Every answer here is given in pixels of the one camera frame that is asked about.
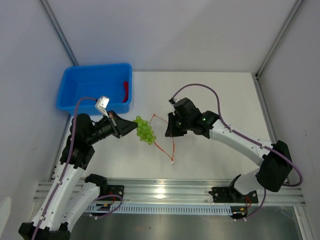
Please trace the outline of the clear zip top bag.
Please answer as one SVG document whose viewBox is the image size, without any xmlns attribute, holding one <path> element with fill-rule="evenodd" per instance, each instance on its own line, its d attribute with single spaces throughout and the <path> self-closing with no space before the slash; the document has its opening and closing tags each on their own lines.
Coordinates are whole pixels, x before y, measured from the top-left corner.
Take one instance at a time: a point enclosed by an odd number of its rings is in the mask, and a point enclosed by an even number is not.
<svg viewBox="0 0 320 240">
<path fill-rule="evenodd" d="M 156 136 L 155 146 L 169 157 L 171 164 L 174 166 L 176 162 L 188 154 L 195 143 L 195 137 L 191 136 L 191 134 L 180 137 L 165 137 L 168 123 L 167 119 L 156 114 L 153 114 L 149 121 L 149 125 Z"/>
</svg>

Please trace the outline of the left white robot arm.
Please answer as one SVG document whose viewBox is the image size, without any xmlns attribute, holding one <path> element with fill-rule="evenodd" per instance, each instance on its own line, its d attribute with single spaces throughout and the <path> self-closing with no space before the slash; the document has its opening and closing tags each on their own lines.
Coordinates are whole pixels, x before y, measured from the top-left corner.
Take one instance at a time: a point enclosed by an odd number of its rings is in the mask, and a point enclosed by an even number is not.
<svg viewBox="0 0 320 240">
<path fill-rule="evenodd" d="M 54 182 L 31 222 L 21 224 L 18 233 L 22 238 L 68 240 L 75 224 L 93 201 L 105 198 L 122 201 L 120 195 L 110 193 L 107 178 L 97 174 L 86 177 L 80 192 L 75 197 L 71 195 L 95 153 L 93 145 L 109 136 L 120 139 L 137 126 L 135 121 L 125 120 L 114 111 L 107 112 L 97 122 L 85 113 L 75 115 Z"/>
</svg>

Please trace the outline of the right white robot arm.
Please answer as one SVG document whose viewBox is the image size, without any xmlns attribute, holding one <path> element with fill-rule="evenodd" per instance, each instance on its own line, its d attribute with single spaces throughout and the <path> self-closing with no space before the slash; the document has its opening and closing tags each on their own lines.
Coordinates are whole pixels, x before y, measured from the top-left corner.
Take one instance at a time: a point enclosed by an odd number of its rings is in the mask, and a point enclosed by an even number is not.
<svg viewBox="0 0 320 240">
<path fill-rule="evenodd" d="M 165 132 L 166 137 L 182 137 L 193 132 L 196 135 L 223 143 L 237 152 L 245 155 L 258 168 L 247 174 L 237 175 L 229 185 L 228 196 L 234 202 L 239 202 L 252 191 L 266 189 L 270 192 L 278 192 L 283 186 L 292 166 L 282 157 L 274 153 L 279 147 L 288 147 L 279 141 L 253 143 L 245 134 L 238 135 L 236 129 L 228 129 L 220 117 L 212 112 L 197 113 L 194 116 L 184 117 L 177 112 L 168 114 L 168 126 Z"/>
</svg>

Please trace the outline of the green grape bunch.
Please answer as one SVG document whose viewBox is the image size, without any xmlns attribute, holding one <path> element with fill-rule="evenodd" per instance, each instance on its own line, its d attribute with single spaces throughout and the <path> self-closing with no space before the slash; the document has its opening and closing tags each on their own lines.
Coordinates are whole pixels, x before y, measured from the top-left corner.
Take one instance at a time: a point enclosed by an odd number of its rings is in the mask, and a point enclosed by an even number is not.
<svg viewBox="0 0 320 240">
<path fill-rule="evenodd" d="M 142 119 L 139 115 L 134 120 L 137 123 L 136 135 L 141 142 L 146 142 L 149 145 L 155 143 L 156 136 L 154 131 L 147 120 Z"/>
</svg>

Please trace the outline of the red chili pepper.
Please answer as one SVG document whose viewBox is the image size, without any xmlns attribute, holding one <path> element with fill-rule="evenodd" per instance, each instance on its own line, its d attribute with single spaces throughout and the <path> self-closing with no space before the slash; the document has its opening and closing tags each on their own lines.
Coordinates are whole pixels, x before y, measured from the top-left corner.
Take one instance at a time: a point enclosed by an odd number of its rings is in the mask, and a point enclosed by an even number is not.
<svg viewBox="0 0 320 240">
<path fill-rule="evenodd" d="M 123 83 L 123 87 L 124 87 L 124 98 L 123 98 L 123 103 L 126 103 L 128 101 L 129 98 L 129 82 L 125 81 Z"/>
</svg>

